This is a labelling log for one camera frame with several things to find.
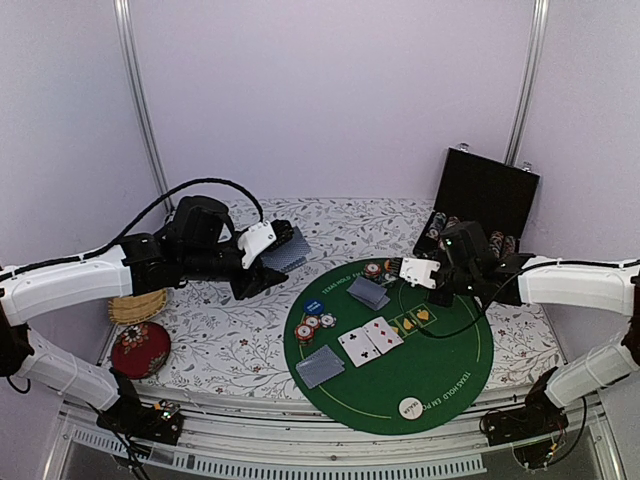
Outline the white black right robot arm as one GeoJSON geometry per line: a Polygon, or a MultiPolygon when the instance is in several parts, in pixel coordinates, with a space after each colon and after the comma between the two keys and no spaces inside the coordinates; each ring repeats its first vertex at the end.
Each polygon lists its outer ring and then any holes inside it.
{"type": "Polygon", "coordinates": [[[459,223],[443,233],[443,254],[427,259],[421,285],[440,299],[467,295],[483,307],[550,304],[617,313],[627,330],[575,360],[543,373],[520,408],[490,413],[481,430],[492,445],[532,438],[568,421],[565,408],[593,391],[609,387],[639,370],[639,262],[551,259],[510,254],[497,259],[481,226],[459,223]]]}

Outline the blue playing card deck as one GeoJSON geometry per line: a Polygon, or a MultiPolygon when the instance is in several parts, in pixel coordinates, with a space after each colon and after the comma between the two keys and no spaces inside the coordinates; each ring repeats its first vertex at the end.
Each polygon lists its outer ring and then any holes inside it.
{"type": "Polygon", "coordinates": [[[261,255],[265,267],[281,273],[288,273],[307,261],[311,247],[298,227],[293,229],[293,237],[286,244],[272,252],[261,255]]]}

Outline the blue blind button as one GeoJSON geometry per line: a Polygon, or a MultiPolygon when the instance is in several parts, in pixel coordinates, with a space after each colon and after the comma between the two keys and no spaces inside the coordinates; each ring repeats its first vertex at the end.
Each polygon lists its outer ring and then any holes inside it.
{"type": "Polygon", "coordinates": [[[303,311],[309,316],[319,316],[324,313],[325,305],[318,299],[308,299],[304,302],[303,311]]]}

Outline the two of clubs card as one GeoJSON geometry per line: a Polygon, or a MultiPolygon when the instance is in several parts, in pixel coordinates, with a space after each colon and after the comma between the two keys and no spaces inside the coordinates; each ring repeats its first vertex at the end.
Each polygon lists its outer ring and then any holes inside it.
{"type": "Polygon", "coordinates": [[[338,342],[356,368],[381,356],[362,327],[355,328],[339,336],[338,342]]]}

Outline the white dealer button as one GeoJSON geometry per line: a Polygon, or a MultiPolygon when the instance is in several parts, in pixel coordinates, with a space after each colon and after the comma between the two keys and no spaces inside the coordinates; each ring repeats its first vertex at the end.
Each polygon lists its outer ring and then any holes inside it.
{"type": "Polygon", "coordinates": [[[415,397],[406,397],[399,402],[398,411],[406,420],[417,420],[423,415],[425,406],[415,397]]]}

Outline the single red five chip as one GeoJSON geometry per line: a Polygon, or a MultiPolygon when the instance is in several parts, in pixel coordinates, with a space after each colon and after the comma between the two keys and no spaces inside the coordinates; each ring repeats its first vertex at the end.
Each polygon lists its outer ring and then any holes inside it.
{"type": "Polygon", "coordinates": [[[320,320],[318,317],[316,316],[307,316],[303,323],[311,328],[313,328],[314,330],[317,330],[320,327],[320,320]]]}

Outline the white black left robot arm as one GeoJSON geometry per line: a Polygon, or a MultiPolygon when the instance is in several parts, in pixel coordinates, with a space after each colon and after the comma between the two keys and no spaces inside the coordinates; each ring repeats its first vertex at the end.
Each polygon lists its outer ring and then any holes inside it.
{"type": "Polygon", "coordinates": [[[124,228],[86,253],[1,271],[1,375],[37,381],[84,401],[98,425],[125,436],[175,444],[184,422],[175,404],[144,406],[115,368],[91,365],[30,328],[31,318],[107,298],[136,297],[191,280],[226,282],[237,300],[287,280],[262,256],[294,235],[287,220],[265,218],[236,230],[228,207],[206,196],[182,198],[155,233],[124,228]]]}

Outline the three of diamonds card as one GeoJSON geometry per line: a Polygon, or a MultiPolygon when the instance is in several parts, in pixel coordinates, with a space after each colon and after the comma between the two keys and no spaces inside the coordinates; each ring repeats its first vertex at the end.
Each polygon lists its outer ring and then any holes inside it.
{"type": "Polygon", "coordinates": [[[381,354],[386,354],[403,343],[399,334],[382,316],[376,317],[364,324],[363,330],[381,354]]]}

